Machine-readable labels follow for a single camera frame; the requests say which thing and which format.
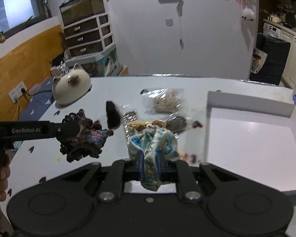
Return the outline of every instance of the kitchen counter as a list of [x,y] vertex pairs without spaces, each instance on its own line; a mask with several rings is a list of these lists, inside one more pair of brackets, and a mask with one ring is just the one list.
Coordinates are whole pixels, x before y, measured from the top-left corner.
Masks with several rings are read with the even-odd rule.
[[296,36],[296,32],[295,32],[295,31],[293,31],[293,30],[291,30],[291,29],[289,29],[289,28],[287,28],[287,27],[284,27],[284,26],[282,26],[281,24],[278,24],[278,23],[275,23],[275,22],[273,22],[273,21],[269,21],[269,20],[266,20],[266,19],[263,19],[263,20],[264,20],[266,23],[269,23],[269,24],[271,24],[271,25],[273,25],[273,26],[275,26],[275,27],[278,27],[278,28],[280,28],[280,29],[282,29],[282,30],[284,30],[284,31],[286,31],[286,32],[288,32],[288,33],[290,33],[290,34]]

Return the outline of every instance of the screw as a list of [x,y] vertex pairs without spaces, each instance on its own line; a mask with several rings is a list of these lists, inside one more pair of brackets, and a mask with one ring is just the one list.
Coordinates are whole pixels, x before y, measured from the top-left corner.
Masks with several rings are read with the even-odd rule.
[[197,191],[188,191],[185,194],[185,197],[189,200],[198,200],[201,197],[201,194]]
[[110,191],[103,191],[99,194],[101,200],[112,200],[115,198],[115,194]]
[[155,201],[155,199],[152,197],[146,198],[146,202],[148,202],[148,203],[153,203],[154,201]]

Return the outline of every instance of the wall socket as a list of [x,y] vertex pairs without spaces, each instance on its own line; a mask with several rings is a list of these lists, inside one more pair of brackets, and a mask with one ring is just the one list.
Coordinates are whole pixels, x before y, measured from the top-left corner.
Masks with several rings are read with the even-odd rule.
[[21,92],[22,88],[24,88],[25,91],[27,91],[27,88],[24,82],[19,83],[11,92],[9,92],[9,98],[13,103],[16,103],[18,99],[22,96],[22,92]]

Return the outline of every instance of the open white tray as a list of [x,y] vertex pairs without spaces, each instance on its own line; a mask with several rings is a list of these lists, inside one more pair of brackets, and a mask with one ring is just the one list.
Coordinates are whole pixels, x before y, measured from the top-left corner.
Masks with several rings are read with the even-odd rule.
[[207,99],[206,160],[296,194],[296,107],[223,92]]

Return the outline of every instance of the drawer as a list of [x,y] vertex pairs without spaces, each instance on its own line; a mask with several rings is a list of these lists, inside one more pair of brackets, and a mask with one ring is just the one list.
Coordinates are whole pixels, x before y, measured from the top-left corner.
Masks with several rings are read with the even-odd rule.
[[65,37],[69,37],[93,28],[97,28],[96,18],[66,28],[64,29],[64,34]]
[[100,40],[100,39],[101,39],[101,37],[100,37],[99,31],[95,30],[95,31],[92,31],[89,33],[82,34],[77,37],[67,39],[67,44],[68,44],[68,47],[72,47],[72,46],[76,46],[79,44],[83,44],[86,42],[92,42],[92,41],[96,41],[96,40]]
[[80,56],[84,54],[94,53],[94,52],[101,52],[103,51],[102,43],[95,42],[87,45],[83,45],[77,48],[70,49],[71,56]]

